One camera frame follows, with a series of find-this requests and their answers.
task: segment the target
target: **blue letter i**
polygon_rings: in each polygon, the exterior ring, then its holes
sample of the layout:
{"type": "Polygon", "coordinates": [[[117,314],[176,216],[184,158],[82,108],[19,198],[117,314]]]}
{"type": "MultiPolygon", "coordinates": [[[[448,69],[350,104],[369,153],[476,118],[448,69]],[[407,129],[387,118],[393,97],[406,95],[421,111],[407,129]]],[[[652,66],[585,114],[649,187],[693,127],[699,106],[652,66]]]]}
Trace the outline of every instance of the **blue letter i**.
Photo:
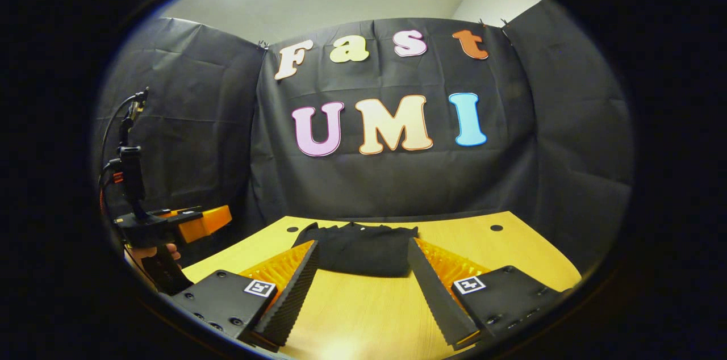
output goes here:
{"type": "Polygon", "coordinates": [[[474,93],[454,93],[449,95],[449,102],[457,108],[457,119],[459,119],[459,136],[455,140],[463,146],[481,145],[487,141],[487,136],[480,130],[480,120],[477,117],[479,101],[474,93]]]}

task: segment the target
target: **white wall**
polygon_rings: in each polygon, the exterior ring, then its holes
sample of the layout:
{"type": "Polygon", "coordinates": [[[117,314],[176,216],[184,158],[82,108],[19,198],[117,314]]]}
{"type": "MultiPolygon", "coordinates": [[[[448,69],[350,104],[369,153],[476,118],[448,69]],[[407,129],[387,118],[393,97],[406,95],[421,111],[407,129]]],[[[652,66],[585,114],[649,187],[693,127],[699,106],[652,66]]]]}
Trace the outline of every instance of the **white wall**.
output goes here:
{"type": "Polygon", "coordinates": [[[462,0],[452,19],[476,23],[482,19],[489,26],[504,25],[540,0],[462,0]]]}

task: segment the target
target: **folded black cloth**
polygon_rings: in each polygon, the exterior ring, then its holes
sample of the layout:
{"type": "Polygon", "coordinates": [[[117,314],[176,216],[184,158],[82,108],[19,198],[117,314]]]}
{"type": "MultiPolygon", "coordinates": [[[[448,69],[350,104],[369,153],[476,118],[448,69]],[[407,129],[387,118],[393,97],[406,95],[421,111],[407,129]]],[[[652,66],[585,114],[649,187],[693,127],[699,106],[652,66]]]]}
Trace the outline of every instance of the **folded black cloth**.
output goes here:
{"type": "Polygon", "coordinates": [[[320,269],[368,277],[406,277],[407,242],[419,227],[390,228],[348,223],[341,228],[303,228],[293,246],[315,239],[319,242],[320,269]]]}

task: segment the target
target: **wooden table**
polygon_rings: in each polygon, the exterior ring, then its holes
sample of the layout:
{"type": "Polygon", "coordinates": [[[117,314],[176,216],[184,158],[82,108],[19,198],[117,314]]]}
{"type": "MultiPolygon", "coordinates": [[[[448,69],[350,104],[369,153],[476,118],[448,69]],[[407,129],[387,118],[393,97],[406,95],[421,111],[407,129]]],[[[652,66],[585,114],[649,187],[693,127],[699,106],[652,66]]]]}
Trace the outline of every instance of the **wooden table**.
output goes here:
{"type": "MultiPolygon", "coordinates": [[[[284,217],[183,272],[192,282],[199,282],[217,269],[238,273],[289,249],[299,231],[287,229],[300,230],[314,221],[320,227],[346,224],[284,217]]],[[[431,244],[488,269],[514,265],[559,292],[581,280],[578,270],[558,249],[510,212],[383,225],[418,226],[420,238],[431,244]],[[502,230],[493,231],[493,225],[501,225],[502,230]]],[[[444,342],[413,273],[406,278],[374,278],[328,270],[317,272],[298,321],[280,352],[301,360],[435,360],[459,353],[444,342]]]]}

